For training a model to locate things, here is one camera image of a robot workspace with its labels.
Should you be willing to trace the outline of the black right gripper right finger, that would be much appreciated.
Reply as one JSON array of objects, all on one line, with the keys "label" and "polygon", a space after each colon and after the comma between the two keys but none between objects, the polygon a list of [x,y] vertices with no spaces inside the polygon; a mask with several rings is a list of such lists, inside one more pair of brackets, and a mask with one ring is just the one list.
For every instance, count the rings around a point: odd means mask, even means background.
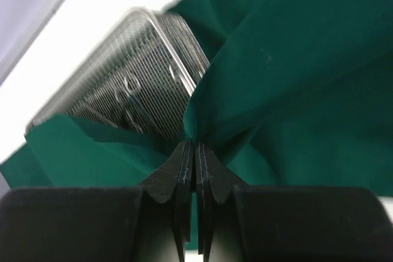
[{"label": "black right gripper right finger", "polygon": [[214,211],[223,205],[234,186],[246,186],[228,167],[223,165],[212,149],[204,143],[195,146],[196,196],[198,206],[198,253],[209,260],[214,232]]}]

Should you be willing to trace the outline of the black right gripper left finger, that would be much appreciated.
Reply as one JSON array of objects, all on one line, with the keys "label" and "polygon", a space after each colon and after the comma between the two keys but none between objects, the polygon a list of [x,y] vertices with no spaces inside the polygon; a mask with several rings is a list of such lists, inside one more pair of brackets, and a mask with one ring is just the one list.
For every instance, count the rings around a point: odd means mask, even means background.
[{"label": "black right gripper left finger", "polygon": [[181,142],[139,186],[143,189],[136,237],[137,261],[184,261],[190,241],[194,151]]}]

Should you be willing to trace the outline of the dark green surgical cloth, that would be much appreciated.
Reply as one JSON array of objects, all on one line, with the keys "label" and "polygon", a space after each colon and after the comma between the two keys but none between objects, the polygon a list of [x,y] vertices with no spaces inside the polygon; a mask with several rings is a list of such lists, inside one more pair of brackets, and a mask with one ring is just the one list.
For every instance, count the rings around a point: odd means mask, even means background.
[{"label": "dark green surgical cloth", "polygon": [[392,0],[181,0],[210,67],[177,141],[251,185],[392,196]]}]

